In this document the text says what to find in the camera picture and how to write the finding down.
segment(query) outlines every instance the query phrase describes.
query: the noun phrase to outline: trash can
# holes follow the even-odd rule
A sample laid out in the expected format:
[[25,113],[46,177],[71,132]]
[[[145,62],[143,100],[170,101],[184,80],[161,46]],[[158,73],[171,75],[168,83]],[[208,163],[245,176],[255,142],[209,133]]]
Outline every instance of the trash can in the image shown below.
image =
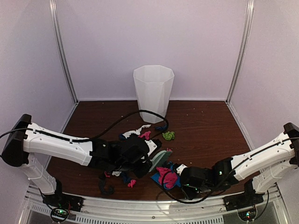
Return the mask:
[[[174,73],[161,65],[145,65],[134,70],[134,83],[139,110],[148,110],[165,117],[172,89]],[[140,113],[145,122],[152,124],[161,118],[148,113]]]

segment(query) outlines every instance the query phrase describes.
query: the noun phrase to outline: white backdrop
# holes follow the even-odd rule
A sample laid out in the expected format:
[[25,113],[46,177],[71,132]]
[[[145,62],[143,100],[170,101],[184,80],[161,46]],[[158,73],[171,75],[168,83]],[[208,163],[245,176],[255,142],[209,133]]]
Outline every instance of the white backdrop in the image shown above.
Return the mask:
[[[0,6],[0,133],[23,113],[60,131],[73,107],[56,47],[49,1],[3,0]],[[0,140],[0,153],[6,138]],[[39,156],[45,164],[48,156]],[[0,159],[0,220],[15,224],[26,176]]]
[[[259,147],[283,132],[283,125],[299,126],[299,2],[257,0],[249,43],[232,105],[252,145]],[[299,171],[278,185],[298,224]]]
[[59,23],[79,100],[136,99],[133,70],[175,73],[172,99],[225,100],[246,0],[63,0]]

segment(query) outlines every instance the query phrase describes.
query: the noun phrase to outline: wooden floor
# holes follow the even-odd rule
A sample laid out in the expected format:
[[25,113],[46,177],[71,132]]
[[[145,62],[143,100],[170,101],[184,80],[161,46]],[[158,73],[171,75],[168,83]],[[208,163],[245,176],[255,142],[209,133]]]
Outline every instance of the wooden floor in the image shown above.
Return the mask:
[[[64,133],[78,137],[92,137],[121,116],[136,110],[138,110],[136,101],[80,102]],[[171,101],[166,117],[170,123],[169,130],[175,131],[176,138],[173,141],[165,141],[159,136],[159,139],[163,143],[162,149],[172,148],[173,154],[170,160],[174,163],[211,168],[219,160],[249,151],[238,125],[224,102]],[[145,123],[139,114],[133,115],[102,138],[117,140],[120,133],[135,130],[142,124]],[[152,174],[138,179],[132,189],[123,184],[121,178],[112,177],[108,179],[107,186],[113,185],[115,193],[111,196],[102,196],[98,189],[98,176],[102,173],[100,170],[52,158],[48,172],[62,182],[66,193],[126,200],[169,199],[150,179]],[[233,186],[226,193],[243,191],[244,182]],[[174,190],[173,194],[183,197],[179,190]]]

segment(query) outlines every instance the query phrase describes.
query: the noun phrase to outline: metal corner post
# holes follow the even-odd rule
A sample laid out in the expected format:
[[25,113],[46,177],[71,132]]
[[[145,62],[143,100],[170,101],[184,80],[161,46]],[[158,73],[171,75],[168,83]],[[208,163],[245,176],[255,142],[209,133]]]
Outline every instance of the metal corner post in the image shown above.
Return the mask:
[[64,76],[65,76],[66,83],[67,83],[67,86],[69,88],[69,91],[71,93],[71,98],[72,98],[74,104],[76,104],[78,102],[78,99],[77,99],[77,96],[76,96],[76,93],[75,93],[73,83],[71,81],[70,71],[69,71],[69,67],[67,65],[65,52],[64,52],[64,47],[63,47],[63,44],[62,44],[62,37],[61,37],[61,33],[60,33],[58,15],[57,15],[57,8],[56,8],[56,0],[50,0],[50,11],[51,11],[51,16],[52,16],[52,20],[53,20],[55,38],[56,38],[56,43],[57,43],[57,46],[58,46],[60,61],[61,61],[61,65],[62,65],[62,68],[63,68],[63,71],[64,71]]
[[226,100],[227,104],[229,104],[231,101],[231,98],[233,96],[233,93],[234,93],[234,90],[235,90],[235,87],[237,84],[237,80],[238,80],[238,77],[239,77],[239,74],[241,71],[241,66],[243,63],[244,55],[245,55],[245,49],[246,49],[248,38],[250,35],[251,24],[252,24],[252,20],[253,20],[253,12],[254,12],[254,0],[248,0],[245,23],[244,23],[244,31],[243,31],[243,36],[242,36],[242,41],[241,41],[241,46],[240,46],[240,52],[239,52],[236,66],[235,66],[232,84],[231,84],[229,92],[228,92],[228,97]]

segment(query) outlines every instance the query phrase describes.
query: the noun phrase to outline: green cloth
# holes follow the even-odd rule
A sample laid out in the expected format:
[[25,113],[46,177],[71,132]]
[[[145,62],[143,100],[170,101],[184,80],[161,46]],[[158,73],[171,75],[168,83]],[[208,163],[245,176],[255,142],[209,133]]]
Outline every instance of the green cloth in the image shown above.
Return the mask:
[[175,138],[174,132],[166,132],[166,133],[162,133],[162,135],[163,135],[163,138],[167,141],[170,141]]

